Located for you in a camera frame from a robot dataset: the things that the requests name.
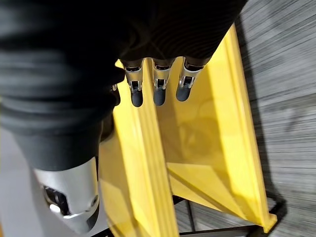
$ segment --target black fabric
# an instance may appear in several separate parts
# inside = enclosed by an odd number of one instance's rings
[[[208,58],[245,2],[2,1],[1,124],[32,167],[80,165],[97,156],[99,124],[117,104],[118,58]]]

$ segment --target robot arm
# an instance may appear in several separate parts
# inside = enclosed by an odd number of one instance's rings
[[[185,101],[246,0],[0,3],[1,124],[14,134],[50,210],[77,233],[99,210],[102,120],[124,73],[142,105],[142,62],[153,59],[154,102],[165,101],[174,59]],[[116,68],[120,59],[124,70]]]

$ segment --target gray carpet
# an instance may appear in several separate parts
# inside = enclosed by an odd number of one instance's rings
[[[249,0],[236,22],[270,195],[288,214],[272,237],[316,236],[316,1]],[[188,231],[184,206],[179,229]],[[243,224],[193,206],[197,230]]]

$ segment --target black fingertip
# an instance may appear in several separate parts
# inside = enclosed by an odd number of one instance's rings
[[[157,106],[161,106],[164,104],[166,99],[166,90],[164,90],[162,87],[159,87],[158,89],[155,89],[154,91],[154,103]]]
[[[131,93],[131,99],[135,107],[140,107],[143,104],[143,92],[137,90]]]
[[[178,85],[176,97],[178,101],[186,101],[190,95],[191,88],[188,88],[187,85],[181,87]]]
[[[112,94],[115,96],[115,99],[116,99],[115,106],[119,105],[120,104],[119,89],[117,88],[116,90],[113,90]]]

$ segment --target black metal frame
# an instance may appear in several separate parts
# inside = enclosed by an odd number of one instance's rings
[[[287,213],[286,202],[284,200],[276,201],[275,206],[270,210],[271,214],[277,216],[277,222],[271,228],[268,233],[264,233],[263,228],[257,225],[250,226],[241,226],[241,227],[231,227],[224,229],[215,229],[215,230],[207,230],[207,231],[195,231],[195,225],[193,221],[193,215],[191,210],[190,202],[184,198],[173,196],[173,203],[176,205],[177,203],[185,201],[189,214],[189,221],[193,231],[191,232],[182,232],[179,233],[180,236],[184,237],[267,237],[270,233],[275,229],[275,227],[279,224],[279,222],[283,219],[283,217]],[[114,237],[110,229],[106,229],[93,235],[92,237]]]

